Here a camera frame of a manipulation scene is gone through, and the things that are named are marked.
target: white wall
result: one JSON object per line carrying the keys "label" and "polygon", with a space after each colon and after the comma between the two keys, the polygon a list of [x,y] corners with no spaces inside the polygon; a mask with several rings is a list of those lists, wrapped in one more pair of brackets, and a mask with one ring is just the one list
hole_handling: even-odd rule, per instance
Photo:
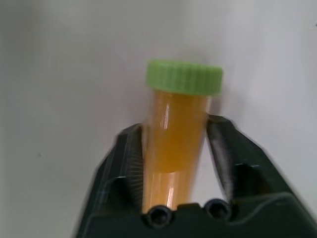
{"label": "white wall", "polygon": [[[70,237],[96,165],[146,114],[151,58],[221,65],[220,113],[317,214],[317,1],[7,0],[4,12],[5,237]],[[219,196],[205,178],[194,200]]]}

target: yellow liquid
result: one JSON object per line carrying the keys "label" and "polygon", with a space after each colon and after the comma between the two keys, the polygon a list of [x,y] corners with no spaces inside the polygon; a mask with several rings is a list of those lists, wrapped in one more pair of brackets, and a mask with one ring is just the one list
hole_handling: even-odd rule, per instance
{"label": "yellow liquid", "polygon": [[206,124],[208,97],[155,91],[144,147],[143,212],[189,200]]}

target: green screw cap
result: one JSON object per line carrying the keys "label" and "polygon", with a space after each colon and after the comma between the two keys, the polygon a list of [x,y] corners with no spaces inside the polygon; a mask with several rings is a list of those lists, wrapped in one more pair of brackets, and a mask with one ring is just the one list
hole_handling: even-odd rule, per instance
{"label": "green screw cap", "polygon": [[161,91],[217,95],[221,81],[222,69],[217,66],[158,59],[148,64],[147,84]]}

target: black holder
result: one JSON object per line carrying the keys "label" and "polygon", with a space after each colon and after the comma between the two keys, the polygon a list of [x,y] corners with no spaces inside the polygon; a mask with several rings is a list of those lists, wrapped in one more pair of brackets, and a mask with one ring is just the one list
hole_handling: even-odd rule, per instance
{"label": "black holder", "polygon": [[140,124],[123,130],[97,170],[75,238],[317,238],[317,226],[263,150],[231,121],[210,116],[207,135],[226,200],[142,214]]}

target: liquid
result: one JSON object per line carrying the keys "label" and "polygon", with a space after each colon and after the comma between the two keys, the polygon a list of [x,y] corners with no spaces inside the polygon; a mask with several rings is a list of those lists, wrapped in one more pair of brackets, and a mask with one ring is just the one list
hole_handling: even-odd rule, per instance
{"label": "liquid", "polygon": [[144,146],[143,211],[173,210],[189,200],[204,128],[208,97],[155,91]]}

